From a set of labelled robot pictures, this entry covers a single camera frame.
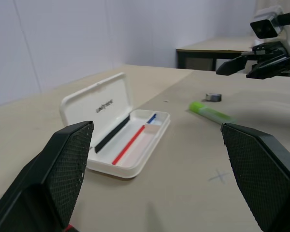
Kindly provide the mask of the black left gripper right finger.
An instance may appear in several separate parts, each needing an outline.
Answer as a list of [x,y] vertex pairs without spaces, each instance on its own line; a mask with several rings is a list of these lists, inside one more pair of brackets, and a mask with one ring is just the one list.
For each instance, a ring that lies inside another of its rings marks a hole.
[[223,123],[239,190],[263,232],[290,232],[290,152],[272,135]]

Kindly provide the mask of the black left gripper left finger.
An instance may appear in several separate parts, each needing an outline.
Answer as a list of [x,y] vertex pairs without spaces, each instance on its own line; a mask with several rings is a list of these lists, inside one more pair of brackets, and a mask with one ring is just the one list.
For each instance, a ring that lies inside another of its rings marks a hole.
[[84,121],[52,135],[0,198],[0,232],[79,232],[70,220],[93,131]]

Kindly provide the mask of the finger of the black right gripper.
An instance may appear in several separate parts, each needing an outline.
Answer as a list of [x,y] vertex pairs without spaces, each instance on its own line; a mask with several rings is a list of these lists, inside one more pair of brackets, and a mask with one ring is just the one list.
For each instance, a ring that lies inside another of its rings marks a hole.
[[256,60],[249,60],[246,56],[239,56],[224,62],[219,68],[217,68],[216,74],[229,76],[239,71],[248,73],[255,64],[257,64]]
[[289,70],[290,58],[272,58],[253,65],[246,78],[272,78]]

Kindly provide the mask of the small grey tape roll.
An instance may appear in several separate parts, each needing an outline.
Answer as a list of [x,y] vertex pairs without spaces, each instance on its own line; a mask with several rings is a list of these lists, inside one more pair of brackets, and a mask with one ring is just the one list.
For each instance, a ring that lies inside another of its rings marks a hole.
[[209,102],[220,102],[222,101],[222,95],[217,93],[206,93],[205,100]]

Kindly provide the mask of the green glue stick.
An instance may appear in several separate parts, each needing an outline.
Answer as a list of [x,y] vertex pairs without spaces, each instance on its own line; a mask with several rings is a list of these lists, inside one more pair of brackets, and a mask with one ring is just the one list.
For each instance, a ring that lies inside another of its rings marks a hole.
[[192,102],[189,105],[189,110],[218,124],[235,122],[235,119],[233,117],[209,108],[206,105],[197,101]]

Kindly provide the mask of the white plastic pencil case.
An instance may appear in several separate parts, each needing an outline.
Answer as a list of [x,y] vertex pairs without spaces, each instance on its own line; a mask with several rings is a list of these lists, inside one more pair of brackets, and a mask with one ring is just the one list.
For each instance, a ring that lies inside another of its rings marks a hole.
[[64,126],[93,121],[87,167],[136,177],[170,124],[167,112],[134,109],[125,73],[118,73],[66,96],[60,104]]

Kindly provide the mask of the beige table with black frame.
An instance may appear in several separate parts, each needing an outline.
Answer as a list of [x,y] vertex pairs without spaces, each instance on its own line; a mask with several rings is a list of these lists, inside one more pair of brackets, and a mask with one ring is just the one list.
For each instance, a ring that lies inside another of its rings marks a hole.
[[215,71],[217,65],[249,51],[254,38],[216,37],[176,49],[176,67],[201,71]]

